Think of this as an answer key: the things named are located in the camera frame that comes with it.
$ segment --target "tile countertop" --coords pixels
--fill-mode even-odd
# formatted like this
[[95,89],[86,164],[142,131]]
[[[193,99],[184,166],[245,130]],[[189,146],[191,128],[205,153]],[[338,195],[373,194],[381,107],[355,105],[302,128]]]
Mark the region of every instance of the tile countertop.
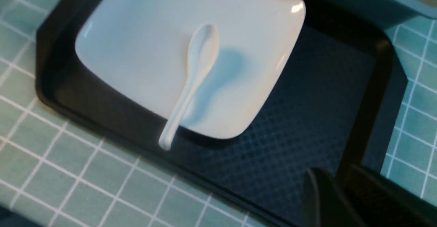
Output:
[[[47,109],[34,92],[36,28],[58,0],[0,0],[0,204],[54,227],[261,227]],[[437,205],[437,25],[387,30],[409,78],[381,174]]]

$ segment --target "tray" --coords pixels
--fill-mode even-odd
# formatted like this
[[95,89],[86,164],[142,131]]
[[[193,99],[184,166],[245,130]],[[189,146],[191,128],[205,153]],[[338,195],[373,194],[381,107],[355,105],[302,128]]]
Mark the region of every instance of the tray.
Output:
[[37,32],[43,103],[279,226],[301,224],[303,175],[321,167],[342,182],[348,166],[379,171],[407,79],[375,27],[322,0],[307,16],[282,75],[240,136],[180,129],[157,146],[165,120],[125,98],[78,60],[75,39],[101,0],[61,0]]

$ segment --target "white square plate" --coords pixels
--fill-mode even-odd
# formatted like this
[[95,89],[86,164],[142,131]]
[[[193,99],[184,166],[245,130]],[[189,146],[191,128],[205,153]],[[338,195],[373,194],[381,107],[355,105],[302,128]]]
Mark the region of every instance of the white square plate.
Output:
[[75,48],[101,80],[168,118],[185,84],[190,39],[201,25],[214,23],[220,53],[181,125],[227,139],[261,109],[304,18],[302,0],[103,0]]

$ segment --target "white ceramic spoon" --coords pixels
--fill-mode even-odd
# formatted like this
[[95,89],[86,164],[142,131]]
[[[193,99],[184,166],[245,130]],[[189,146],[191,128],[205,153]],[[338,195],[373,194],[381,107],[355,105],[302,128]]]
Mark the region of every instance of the white ceramic spoon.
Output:
[[217,26],[214,24],[201,26],[194,33],[188,46],[187,81],[185,82],[184,89],[159,137],[159,145],[164,150],[170,150],[171,143],[185,110],[197,89],[214,66],[219,51],[220,36]]

